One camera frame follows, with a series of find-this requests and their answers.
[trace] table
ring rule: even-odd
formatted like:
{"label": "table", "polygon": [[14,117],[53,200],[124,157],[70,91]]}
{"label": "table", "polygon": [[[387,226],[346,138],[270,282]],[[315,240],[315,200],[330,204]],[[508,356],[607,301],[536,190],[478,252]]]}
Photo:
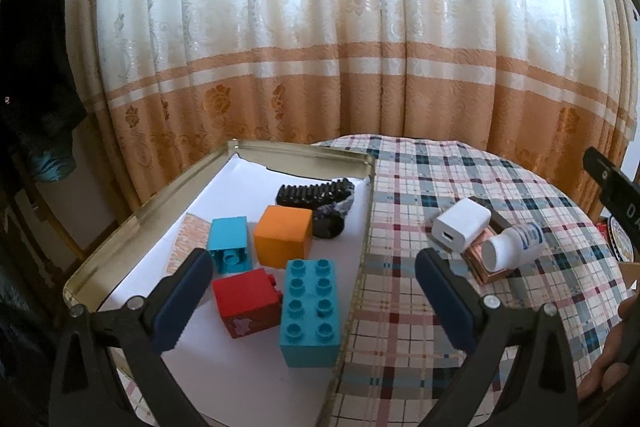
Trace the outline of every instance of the table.
{"label": "table", "polygon": [[[479,287],[460,256],[450,267],[481,294],[512,307],[558,306],[581,378],[600,354],[616,309],[626,298],[620,270],[589,218],[560,190],[510,161],[460,142],[373,135],[345,136],[320,145],[377,158],[370,248],[345,364],[323,417],[331,427],[415,427],[442,395],[463,355],[451,347],[414,280],[415,254],[431,240],[431,221],[457,200],[475,195],[511,223],[536,221],[548,250],[508,279]],[[485,421],[499,397],[514,349],[474,423]],[[136,412],[151,419],[140,391],[125,380]]]}

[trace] red lego brick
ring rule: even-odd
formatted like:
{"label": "red lego brick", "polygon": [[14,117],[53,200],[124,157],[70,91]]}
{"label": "red lego brick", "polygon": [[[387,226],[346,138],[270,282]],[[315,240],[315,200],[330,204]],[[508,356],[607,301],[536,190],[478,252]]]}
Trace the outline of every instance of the red lego brick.
{"label": "red lego brick", "polygon": [[211,283],[220,317],[234,339],[280,324],[282,292],[275,285],[264,268]]}

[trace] patterned curtain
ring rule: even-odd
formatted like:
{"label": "patterned curtain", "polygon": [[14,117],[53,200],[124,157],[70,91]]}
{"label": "patterned curtain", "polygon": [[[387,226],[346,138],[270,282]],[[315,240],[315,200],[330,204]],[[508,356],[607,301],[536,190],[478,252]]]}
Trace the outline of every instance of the patterned curtain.
{"label": "patterned curtain", "polygon": [[129,208],[232,137],[371,133],[466,142],[593,216],[582,153],[620,163],[636,126],[629,0],[67,0],[67,19]]}

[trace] bottle cap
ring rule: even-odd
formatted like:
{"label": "bottle cap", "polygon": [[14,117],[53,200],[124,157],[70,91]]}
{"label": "bottle cap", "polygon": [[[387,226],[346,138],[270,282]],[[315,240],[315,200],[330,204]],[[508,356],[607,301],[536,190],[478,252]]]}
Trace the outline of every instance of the bottle cap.
{"label": "bottle cap", "polygon": [[513,241],[507,235],[494,235],[482,243],[482,264],[489,272],[516,267],[517,257]]}

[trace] orange cube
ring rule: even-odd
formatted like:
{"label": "orange cube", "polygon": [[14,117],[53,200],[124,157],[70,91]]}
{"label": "orange cube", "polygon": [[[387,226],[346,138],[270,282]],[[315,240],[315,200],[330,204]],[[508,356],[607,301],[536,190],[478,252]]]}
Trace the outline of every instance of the orange cube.
{"label": "orange cube", "polygon": [[306,259],[311,248],[312,212],[271,204],[255,226],[254,245],[263,266],[286,268],[290,259]]}

